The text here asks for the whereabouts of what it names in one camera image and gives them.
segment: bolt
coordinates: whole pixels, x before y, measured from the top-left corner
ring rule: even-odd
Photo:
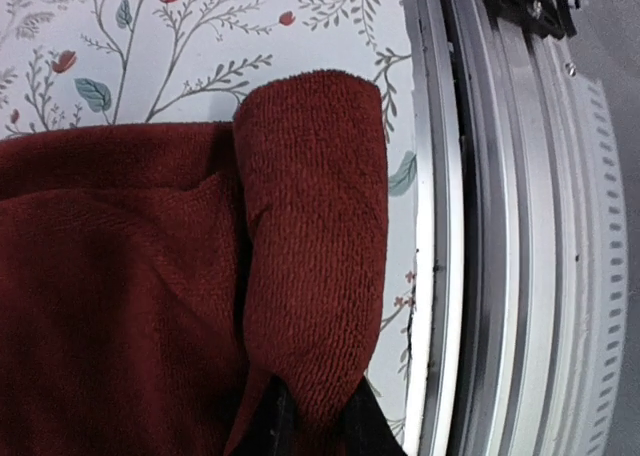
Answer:
[[[567,63],[564,65],[565,69],[567,70],[567,74],[569,76],[571,76],[572,78],[578,74],[578,68],[576,68],[576,64],[575,63]]]
[[[542,3],[538,0],[531,3],[531,6],[529,7],[529,14],[534,19],[540,19],[540,16],[542,16]]]

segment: maroon fabric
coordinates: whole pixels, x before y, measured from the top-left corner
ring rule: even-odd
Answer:
[[[335,452],[380,327],[380,106],[317,72],[233,123],[1,143],[0,454],[230,454],[272,375]]]

